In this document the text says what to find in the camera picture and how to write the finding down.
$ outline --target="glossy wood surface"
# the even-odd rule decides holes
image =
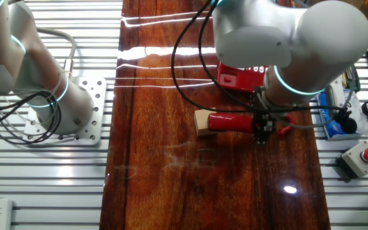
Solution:
[[[202,5],[123,3],[100,229],[329,229],[312,130],[273,135],[264,146],[250,134],[196,136],[197,108],[177,93],[169,67],[178,35]],[[235,108],[200,66],[201,24],[178,50],[179,84],[199,104]],[[216,75],[212,22],[203,47]],[[312,124],[310,112],[293,116]]]

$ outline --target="gray base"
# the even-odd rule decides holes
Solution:
[[[107,86],[106,80],[101,77],[95,77],[94,79],[88,77],[73,77],[72,80],[91,95],[94,103],[93,108],[98,108],[98,110],[93,112],[89,122],[78,132],[72,135],[54,134],[46,141],[32,144],[32,146],[49,146],[53,144],[55,146],[94,146],[100,142]],[[37,114],[32,108],[29,108],[27,118],[31,121],[38,121]],[[46,129],[40,124],[30,121],[26,122],[25,133],[42,134],[44,132],[46,132]],[[24,135],[23,138],[32,141],[39,138],[39,136]]]

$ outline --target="red box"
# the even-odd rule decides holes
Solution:
[[[220,62],[217,81],[223,88],[252,93],[256,86],[263,86],[263,79],[268,67],[238,69],[228,67]]]

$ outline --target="bolt hole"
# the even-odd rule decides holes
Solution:
[[[73,122],[78,126],[78,127],[82,127],[82,121],[79,118],[74,118]]]

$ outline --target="robotic arm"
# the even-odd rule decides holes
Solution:
[[[366,17],[340,1],[301,9],[271,0],[223,0],[213,25],[217,56],[225,65],[272,65],[263,100],[274,108],[306,104],[368,48]]]
[[[6,0],[0,0],[0,96],[11,91],[52,92],[62,113],[55,134],[72,134],[90,120],[94,106],[90,94],[70,77],[44,46],[26,4],[19,1],[8,7]],[[28,104],[41,122],[51,117],[52,111],[43,97],[35,97]],[[45,122],[43,127],[47,129],[51,122]]]

